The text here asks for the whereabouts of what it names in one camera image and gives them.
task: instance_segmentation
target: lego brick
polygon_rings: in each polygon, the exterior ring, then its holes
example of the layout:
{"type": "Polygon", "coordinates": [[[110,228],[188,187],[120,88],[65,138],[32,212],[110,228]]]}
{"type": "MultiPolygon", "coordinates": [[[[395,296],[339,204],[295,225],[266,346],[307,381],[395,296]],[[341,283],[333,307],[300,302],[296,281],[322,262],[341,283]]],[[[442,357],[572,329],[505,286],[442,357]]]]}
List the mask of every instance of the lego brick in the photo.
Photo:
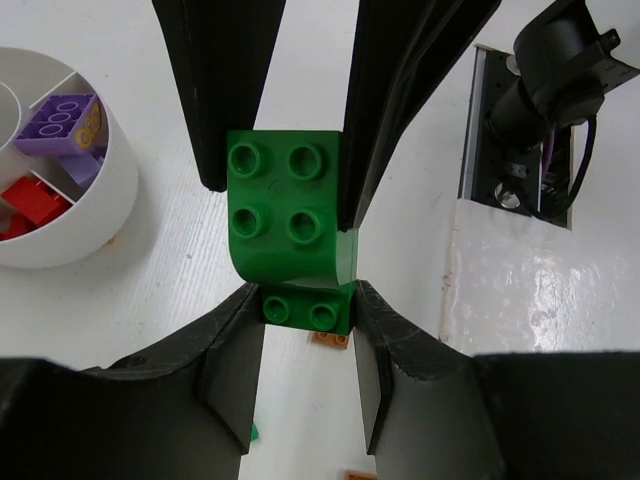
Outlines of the lego brick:
{"type": "Polygon", "coordinates": [[[349,347],[349,337],[345,335],[333,335],[331,333],[314,332],[311,341],[338,350],[346,350],[349,347]]]}
{"type": "Polygon", "coordinates": [[[19,179],[1,196],[36,227],[46,225],[71,208],[71,204],[51,193],[44,183],[27,177],[19,179]]]}
{"type": "Polygon", "coordinates": [[[92,154],[66,155],[57,158],[58,163],[84,190],[87,190],[95,180],[102,164],[92,154]]]}
{"type": "Polygon", "coordinates": [[[258,427],[256,427],[255,423],[253,423],[251,424],[251,441],[255,442],[259,438],[260,438],[260,432],[258,432],[258,427]]]}
{"type": "Polygon", "coordinates": [[[344,480],[378,480],[377,475],[371,473],[347,472],[344,480]]]}
{"type": "Polygon", "coordinates": [[[337,220],[340,132],[228,135],[229,248],[265,321],[348,335],[357,230],[337,220]]]}
{"type": "Polygon", "coordinates": [[[0,241],[4,240],[4,235],[11,225],[11,217],[7,214],[0,215],[0,241]]]}
{"type": "Polygon", "coordinates": [[[98,96],[51,95],[14,139],[30,156],[81,155],[88,152],[102,125],[98,96]]]}
{"type": "Polygon", "coordinates": [[[12,238],[20,237],[32,232],[35,228],[35,225],[27,217],[20,213],[15,213],[11,216],[8,230],[4,234],[0,234],[0,240],[11,240],[12,238]]]}

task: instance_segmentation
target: white table surface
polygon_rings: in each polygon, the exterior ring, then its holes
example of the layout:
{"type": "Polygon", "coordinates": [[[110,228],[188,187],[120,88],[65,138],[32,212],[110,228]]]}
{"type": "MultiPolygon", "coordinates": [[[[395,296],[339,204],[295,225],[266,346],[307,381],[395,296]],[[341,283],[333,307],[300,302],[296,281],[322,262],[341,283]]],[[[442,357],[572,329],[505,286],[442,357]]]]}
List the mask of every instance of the white table surface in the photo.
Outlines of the white table surface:
{"type": "MultiPolygon", "coordinates": [[[[550,2],[504,3],[479,41],[508,49],[550,2]]],[[[356,0],[289,0],[257,128],[342,128],[356,14],[356,0]]],[[[0,355],[108,366],[234,291],[241,280],[227,251],[226,199],[199,183],[151,1],[5,0],[0,45],[80,71],[118,118],[141,170],[137,204],[114,245],[58,269],[0,269],[0,355]]],[[[440,326],[472,68],[470,50],[410,126],[361,233],[359,276],[431,332],[440,326]]],[[[336,480],[343,468],[374,469],[353,348],[334,352],[304,332],[268,328],[256,423],[262,438],[243,459],[243,480],[336,480]]]]}

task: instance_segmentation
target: green curved brick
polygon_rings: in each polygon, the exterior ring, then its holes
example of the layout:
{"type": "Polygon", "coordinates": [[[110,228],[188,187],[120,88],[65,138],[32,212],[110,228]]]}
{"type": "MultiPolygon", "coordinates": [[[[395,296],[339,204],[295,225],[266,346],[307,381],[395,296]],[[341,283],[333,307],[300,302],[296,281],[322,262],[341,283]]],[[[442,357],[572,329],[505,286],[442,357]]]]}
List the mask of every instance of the green curved brick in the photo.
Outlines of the green curved brick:
{"type": "Polygon", "coordinates": [[[267,323],[348,334],[356,230],[337,223],[340,132],[228,135],[229,247],[267,323]]]}

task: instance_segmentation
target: purple lego brick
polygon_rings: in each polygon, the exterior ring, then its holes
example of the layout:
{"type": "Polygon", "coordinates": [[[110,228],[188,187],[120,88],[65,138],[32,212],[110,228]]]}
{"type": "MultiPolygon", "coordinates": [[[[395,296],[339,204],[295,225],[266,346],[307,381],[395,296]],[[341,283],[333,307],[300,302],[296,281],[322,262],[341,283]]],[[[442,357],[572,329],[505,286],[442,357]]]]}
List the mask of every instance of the purple lego brick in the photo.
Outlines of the purple lego brick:
{"type": "Polygon", "coordinates": [[[95,180],[102,164],[91,154],[69,155],[57,158],[73,180],[83,189],[88,189],[95,180]]]}
{"type": "Polygon", "coordinates": [[[51,95],[14,139],[30,156],[82,155],[93,146],[102,126],[95,93],[51,95]]]}

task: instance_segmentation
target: white round container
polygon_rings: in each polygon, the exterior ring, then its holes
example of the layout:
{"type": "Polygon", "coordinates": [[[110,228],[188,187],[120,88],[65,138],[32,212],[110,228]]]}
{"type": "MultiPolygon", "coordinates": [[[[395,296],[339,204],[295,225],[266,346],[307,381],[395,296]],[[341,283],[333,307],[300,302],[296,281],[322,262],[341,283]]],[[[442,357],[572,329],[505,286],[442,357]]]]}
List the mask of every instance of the white round container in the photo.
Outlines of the white round container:
{"type": "Polygon", "coordinates": [[[104,131],[108,131],[107,153],[93,184],[67,212],[51,223],[26,235],[0,241],[0,265],[18,268],[64,265],[95,252],[120,230],[137,195],[136,160],[106,99],[80,74],[42,54],[0,48],[0,65],[6,63],[12,67],[7,68],[12,78],[5,80],[0,72],[2,191],[29,170],[29,159],[22,156],[11,142],[15,133],[8,143],[4,138],[12,128],[17,132],[29,120],[29,110],[36,111],[39,103],[51,94],[91,92],[98,94],[103,107],[104,131]],[[26,78],[36,80],[14,87],[11,80],[15,84],[21,78],[20,69],[24,70],[25,76],[29,75],[26,78]],[[37,79],[43,85],[37,85],[37,79]]]}

